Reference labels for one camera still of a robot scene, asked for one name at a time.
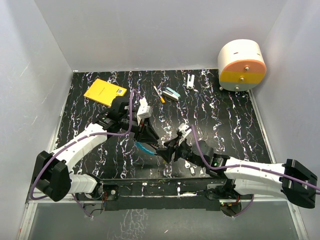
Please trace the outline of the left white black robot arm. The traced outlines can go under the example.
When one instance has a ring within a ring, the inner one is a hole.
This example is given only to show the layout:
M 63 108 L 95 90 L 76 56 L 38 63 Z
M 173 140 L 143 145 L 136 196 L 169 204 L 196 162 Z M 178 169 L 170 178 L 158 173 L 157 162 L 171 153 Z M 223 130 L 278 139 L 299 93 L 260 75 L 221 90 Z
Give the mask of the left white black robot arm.
M 144 97 L 140 97 L 139 107 L 134 109 L 132 98 L 117 96 L 111 107 L 100 113 L 74 139 L 52 152 L 44 150 L 37 155 L 30 198 L 37 200 L 33 193 L 38 189 L 55 202 L 68 194 L 86 194 L 93 200 L 99 199 L 104 188 L 98 178 L 72 173 L 74 166 L 111 137 L 133 133 L 136 142 L 157 144 L 159 136 L 150 124 L 151 116 L 152 107 Z

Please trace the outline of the metal key organizer with rings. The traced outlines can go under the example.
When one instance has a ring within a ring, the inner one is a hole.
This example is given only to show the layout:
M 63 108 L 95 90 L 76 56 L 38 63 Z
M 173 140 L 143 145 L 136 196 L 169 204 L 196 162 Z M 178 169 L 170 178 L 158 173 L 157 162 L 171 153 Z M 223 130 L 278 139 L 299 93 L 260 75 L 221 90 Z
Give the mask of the metal key organizer with rings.
M 163 147 L 159 145 L 158 143 L 141 143 L 144 147 L 146 147 L 148 150 L 151 150 L 156 153 L 154 156 L 160 156 L 158 151 L 162 149 Z

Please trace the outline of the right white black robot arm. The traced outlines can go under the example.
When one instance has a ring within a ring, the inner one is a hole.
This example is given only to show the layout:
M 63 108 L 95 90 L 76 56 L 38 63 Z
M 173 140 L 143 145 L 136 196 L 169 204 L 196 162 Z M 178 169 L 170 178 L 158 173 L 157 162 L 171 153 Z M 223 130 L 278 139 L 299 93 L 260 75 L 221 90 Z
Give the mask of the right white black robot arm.
M 302 163 L 287 159 L 286 163 L 259 163 L 218 154 L 203 140 L 188 145 L 177 139 L 167 141 L 156 154 L 167 163 L 184 159 L 205 168 L 213 178 L 230 180 L 223 185 L 223 194 L 266 195 L 288 200 L 292 204 L 313 209 L 316 206 L 318 177 Z

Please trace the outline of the blue organizer handle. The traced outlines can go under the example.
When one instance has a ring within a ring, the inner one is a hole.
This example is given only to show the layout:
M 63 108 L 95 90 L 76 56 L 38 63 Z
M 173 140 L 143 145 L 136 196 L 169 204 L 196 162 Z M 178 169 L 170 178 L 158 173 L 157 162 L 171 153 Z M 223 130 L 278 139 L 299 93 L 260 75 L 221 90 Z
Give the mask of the blue organizer handle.
M 157 154 L 154 151 L 151 151 L 149 149 L 147 149 L 145 146 L 143 146 L 140 142 L 135 142 L 135 145 L 137 146 L 137 148 L 139 148 L 140 150 L 142 150 L 143 152 L 149 154 L 149 155 L 153 155 L 156 156 Z

